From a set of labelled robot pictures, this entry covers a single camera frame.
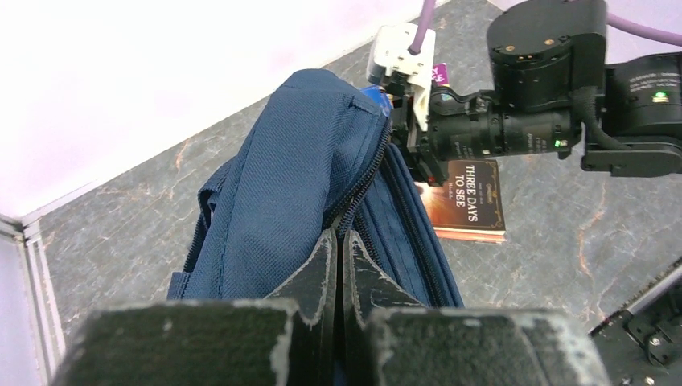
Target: zipper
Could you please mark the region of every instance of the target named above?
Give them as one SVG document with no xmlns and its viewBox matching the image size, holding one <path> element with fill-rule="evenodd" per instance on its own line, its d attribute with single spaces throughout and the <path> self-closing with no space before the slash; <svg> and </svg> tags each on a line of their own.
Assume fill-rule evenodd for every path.
<svg viewBox="0 0 682 386">
<path fill-rule="evenodd" d="M 391 191 L 393 202 L 398 208 L 402 224 L 407 228 L 409 243 L 412 245 L 414 256 L 417 258 L 417 266 L 426 283 L 426 289 L 429 292 L 431 304 L 436 307 L 446 306 L 448 304 L 446 290 L 443 288 L 443 284 L 438 280 L 438 268 L 433 266 L 433 261 L 424 245 L 424 241 L 421 239 L 414 218 L 410 215 L 407 199 L 398 185 L 396 175 L 387 162 L 381 164 L 381 171 L 384 173 L 384 179 L 388 184 L 388 189 Z"/>
<path fill-rule="evenodd" d="M 358 235 L 360 236 L 360 239 L 363 241 L 364 248 L 367 250 L 367 254 L 369 255 L 369 258 L 374 261 L 374 264 L 378 265 L 379 268 L 382 270 L 384 269 L 384 265 L 381 263 L 381 259 L 379 258 L 379 253 L 376 251 L 376 248 L 374 247 L 374 244 L 372 243 L 372 238 L 369 236 L 369 231 L 367 229 L 367 222 L 364 219 L 364 215 L 362 213 L 358 213 L 355 216 L 355 231 L 358 232 Z"/>
<path fill-rule="evenodd" d="M 379 136 L 379 143 L 376 145 L 369 166 L 362 176 L 360 176 L 355 185 L 353 185 L 353 188 L 346 192 L 343 198 L 332 208 L 329 215 L 327 216 L 327 221 L 325 221 L 323 229 L 331 227 L 338 221 L 338 224 L 335 226 L 335 228 L 336 235 L 339 240 L 342 240 L 346 236 L 346 231 L 352 225 L 355 211 L 357 210 L 360 203 L 362 203 L 367 190 L 372 185 L 376 171 L 379 170 L 381 160 L 384 158 L 384 152 L 386 151 L 386 147 L 388 145 L 388 138 L 391 136 L 391 128 L 391 119 L 386 118 L 384 127 L 381 129 L 381 135 Z"/>
</svg>

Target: black cable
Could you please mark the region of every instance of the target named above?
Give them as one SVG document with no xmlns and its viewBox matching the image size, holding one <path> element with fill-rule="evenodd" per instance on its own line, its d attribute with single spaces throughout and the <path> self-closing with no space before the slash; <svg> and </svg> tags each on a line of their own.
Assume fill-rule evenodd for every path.
<svg viewBox="0 0 682 386">
<path fill-rule="evenodd" d="M 577 118 L 585 124 L 590 140 L 595 141 L 604 150 L 629 150 L 630 147 L 604 133 L 597 121 L 596 103 L 597 88 L 583 87 L 573 92 L 573 111 Z"/>
</svg>

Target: purple item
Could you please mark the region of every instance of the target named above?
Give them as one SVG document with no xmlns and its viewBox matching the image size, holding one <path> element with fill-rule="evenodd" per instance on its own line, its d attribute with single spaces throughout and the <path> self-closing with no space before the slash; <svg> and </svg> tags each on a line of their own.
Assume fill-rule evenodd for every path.
<svg viewBox="0 0 682 386">
<path fill-rule="evenodd" d="M 436 64 L 433 66 L 431 80 L 436 82 L 436 84 L 439 86 L 447 86 L 450 84 L 447 76 L 447 65 L 445 63 Z"/>
<path fill-rule="evenodd" d="M 421 15 L 419 16 L 419 23 L 417 24 L 417 33 L 414 34 L 414 41 L 408 48 L 408 52 L 412 55 L 418 55 L 421 52 L 421 45 L 424 43 L 426 32 L 431 27 L 433 21 L 433 12 L 436 9 L 436 0 L 424 0 L 421 5 Z"/>
</svg>

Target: gray marble surface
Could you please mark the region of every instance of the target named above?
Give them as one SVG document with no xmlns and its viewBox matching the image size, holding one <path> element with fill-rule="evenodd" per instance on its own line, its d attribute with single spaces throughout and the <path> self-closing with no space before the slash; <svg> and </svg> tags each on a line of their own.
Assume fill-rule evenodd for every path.
<svg viewBox="0 0 682 386">
<path fill-rule="evenodd" d="M 459 92 L 491 87 L 484 36 L 498 14 L 483 0 L 437 11 L 436 61 L 449 64 Z M 327 67 L 355 86 L 367 85 L 367 53 L 363 47 Z M 165 298 L 191 241 L 196 191 L 238 151 L 264 104 L 41 219 L 67 336 L 93 308 Z M 682 178 L 588 174 L 579 156 L 499 160 L 508 242 L 442 240 L 469 307 L 558 307 L 587 329 L 682 255 Z"/>
</svg>

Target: white wall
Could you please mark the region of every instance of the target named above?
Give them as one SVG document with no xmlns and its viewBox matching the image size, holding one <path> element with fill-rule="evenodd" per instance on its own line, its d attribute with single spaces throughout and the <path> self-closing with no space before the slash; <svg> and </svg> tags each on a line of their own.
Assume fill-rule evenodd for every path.
<svg viewBox="0 0 682 386">
<path fill-rule="evenodd" d="M 420 9 L 421 0 L 0 0 L 0 213 L 65 203 Z"/>
</svg>

